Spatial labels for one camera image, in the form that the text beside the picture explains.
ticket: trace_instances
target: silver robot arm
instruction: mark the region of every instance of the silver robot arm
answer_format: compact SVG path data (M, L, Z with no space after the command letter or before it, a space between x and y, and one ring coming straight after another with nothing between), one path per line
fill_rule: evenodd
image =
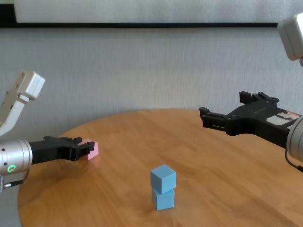
M45 79L33 71L22 71L19 74L10 91L6 92L0 108L0 136L15 126L24 106L29 100L38 97L44 82ZM94 142L78 145L80 142L80 137L44 137L44 140L35 142L0 141L0 193L3 189L22 184L24 181L4 183L4 175L29 171L33 164L56 159L77 161L94 149Z
M299 60L303 67L303 13L294 15L278 24L278 31L288 58ZM286 154L303 161L303 116L291 127L286 142Z

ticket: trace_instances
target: textured wall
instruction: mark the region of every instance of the textured wall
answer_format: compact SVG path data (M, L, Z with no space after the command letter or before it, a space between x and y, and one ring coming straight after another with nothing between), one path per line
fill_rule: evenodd
M23 23L279 22L302 0L14 0Z
M303 113L303 69L287 59L274 28L2 29L0 68L2 98L20 69L46 78L6 139L59 136L142 108L226 114L242 90L264 91ZM0 196L0 219L11 226L19 222L16 199L17 189Z

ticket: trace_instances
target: green indicator light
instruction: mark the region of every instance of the green indicator light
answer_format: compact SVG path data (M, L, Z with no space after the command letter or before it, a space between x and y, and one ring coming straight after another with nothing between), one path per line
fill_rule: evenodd
M8 167L8 172L13 172L15 169L16 169L17 167L15 166L15 165L10 165L9 167Z

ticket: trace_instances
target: metal cylinder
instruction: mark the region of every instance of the metal cylinder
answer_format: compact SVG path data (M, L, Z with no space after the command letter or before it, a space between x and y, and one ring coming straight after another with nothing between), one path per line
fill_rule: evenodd
M292 125L286 148L291 157L303 161L303 116Z
M0 142L0 175L24 172L32 160L32 149L26 140Z
M3 192L4 189L4 176L0 176L0 193Z

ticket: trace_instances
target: black frame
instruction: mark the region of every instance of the black frame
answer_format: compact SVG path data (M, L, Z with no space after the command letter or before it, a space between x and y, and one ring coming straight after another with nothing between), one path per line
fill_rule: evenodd
M0 4L0 28L193 28L193 27L277 27L278 23L17 23L14 4Z

